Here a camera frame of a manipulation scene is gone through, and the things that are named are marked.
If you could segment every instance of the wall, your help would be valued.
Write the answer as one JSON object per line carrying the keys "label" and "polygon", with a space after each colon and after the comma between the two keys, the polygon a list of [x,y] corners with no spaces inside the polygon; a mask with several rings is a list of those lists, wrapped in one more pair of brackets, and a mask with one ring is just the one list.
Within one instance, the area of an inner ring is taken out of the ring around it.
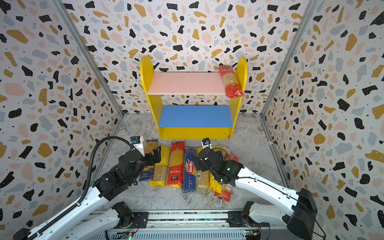
{"label": "wall", "polygon": [[[240,111],[256,113],[308,1],[64,2],[124,112],[150,112],[139,75],[141,57],[150,55],[155,71],[217,71],[245,56],[249,80]],[[214,95],[162,99],[166,105],[229,104]]]}
{"label": "wall", "polygon": [[384,4],[318,3],[269,131],[294,188],[313,192],[327,239],[384,239]]}
{"label": "wall", "polygon": [[50,1],[1,9],[0,238],[11,239],[79,197],[118,114]]}

